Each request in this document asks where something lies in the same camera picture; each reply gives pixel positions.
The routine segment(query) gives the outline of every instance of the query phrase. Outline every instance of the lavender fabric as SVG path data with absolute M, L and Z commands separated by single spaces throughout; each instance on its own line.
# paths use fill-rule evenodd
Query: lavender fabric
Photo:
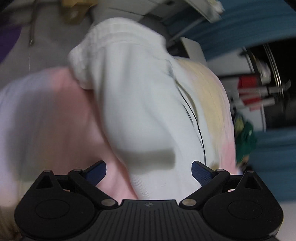
M 21 30 L 20 26 L 6 27 L 0 24 L 0 63 L 17 42 Z

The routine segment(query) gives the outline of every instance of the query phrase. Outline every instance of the cardboard box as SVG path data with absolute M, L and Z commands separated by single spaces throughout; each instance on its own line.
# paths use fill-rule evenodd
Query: cardboard box
M 80 24 L 90 7 L 98 0 L 62 0 L 62 15 L 68 24 Z

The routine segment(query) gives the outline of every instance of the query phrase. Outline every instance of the green object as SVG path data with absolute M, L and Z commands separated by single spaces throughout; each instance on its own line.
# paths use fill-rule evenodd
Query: green object
M 237 162 L 241 162 L 245 155 L 249 155 L 256 148 L 257 138 L 250 122 L 244 124 L 242 132 L 235 139 L 235 150 Z

